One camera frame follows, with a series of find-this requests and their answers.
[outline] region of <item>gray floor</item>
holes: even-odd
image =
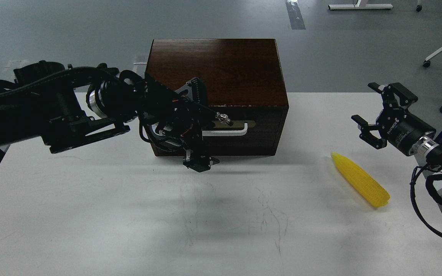
[[[277,39],[288,92],[371,92],[369,82],[401,82],[419,96],[411,111],[442,129],[442,53],[422,67],[442,46],[442,1],[425,0],[419,13],[416,0],[370,1],[392,10],[327,8],[351,1],[299,0],[306,29],[292,30],[283,0],[0,0],[0,79],[42,59],[131,69],[155,38],[268,37]]]

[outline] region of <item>wooden lid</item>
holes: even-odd
[[[173,90],[200,78],[210,106],[288,106],[275,39],[155,39],[146,72]]]

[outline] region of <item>black cable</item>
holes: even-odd
[[[146,143],[153,143],[153,141],[149,140],[148,138],[144,137],[144,133],[142,133],[142,129],[144,128],[144,126],[142,125],[141,120],[139,120],[139,136],[141,137],[141,139],[143,141],[145,141]]]
[[[416,212],[416,215],[419,217],[421,222],[424,225],[426,225],[426,227],[429,230],[431,230],[434,234],[436,234],[437,236],[440,236],[442,238],[442,232],[438,231],[437,229],[435,229],[434,227],[432,227],[430,224],[428,224],[426,222],[426,220],[422,216],[421,212],[419,211],[419,207],[417,206],[417,202],[416,202],[416,189],[415,189],[415,185],[416,185],[417,179],[419,178],[419,175],[421,175],[421,173],[423,173],[423,171],[432,171],[432,172],[434,172],[433,170],[428,169],[427,167],[428,167],[428,164],[425,164],[422,167],[417,166],[416,168],[414,168],[414,171],[412,172],[412,179],[411,179],[411,182],[410,182],[410,199],[412,201],[412,207],[414,208],[414,211]]]
[[[47,77],[43,77],[40,80],[36,80],[35,82],[32,82],[31,84],[27,84],[27,85],[18,87],[16,89],[13,89],[13,90],[10,90],[7,92],[2,92],[2,93],[0,93],[0,98],[14,95],[17,93],[28,92],[28,91],[35,89],[36,87],[39,87],[41,85],[48,84],[50,82],[54,82],[56,80],[60,80],[60,79],[66,78],[66,77],[74,77],[74,79],[78,79],[77,76],[80,76],[80,75],[87,75],[88,77],[98,77],[102,80],[108,79],[108,80],[120,82],[120,80],[117,77],[114,77],[114,76],[108,74],[104,70],[100,70],[100,69],[94,68],[94,67],[77,67],[77,68],[73,68],[71,70],[63,70],[63,71],[53,73],[51,75],[48,75]]]

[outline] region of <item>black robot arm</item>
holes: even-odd
[[[15,82],[0,80],[0,146],[41,136],[58,153],[126,133],[130,128],[124,123],[138,118],[148,134],[140,131],[143,140],[163,150],[186,150],[185,166],[202,172],[218,162],[205,149],[202,128],[212,127],[212,120],[232,125],[207,107],[205,86],[197,78],[190,81],[197,88],[191,99],[149,75],[119,73],[105,63],[66,69],[40,61],[14,72]],[[88,117],[77,101],[74,89],[85,85],[88,108],[99,119]]]
[[[361,130],[360,138],[376,149],[386,147],[389,142],[406,156],[421,155],[426,159],[427,164],[417,167],[412,173],[410,182],[412,206],[426,227],[442,237],[442,233],[429,225],[419,212],[414,189],[416,180],[423,171],[432,172],[433,174],[426,178],[425,187],[435,202],[442,205],[442,196],[434,187],[435,181],[442,181],[442,173],[440,173],[442,171],[442,131],[434,138],[435,129],[410,113],[408,108],[418,98],[402,84],[394,83],[385,86],[372,82],[368,86],[381,94],[383,110],[373,125],[368,124],[359,115],[351,117]],[[370,131],[378,131],[380,137],[377,138]]]

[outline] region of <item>yellow corn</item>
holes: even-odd
[[[370,175],[347,157],[332,152],[335,166],[344,178],[375,208],[388,203],[390,195]]]

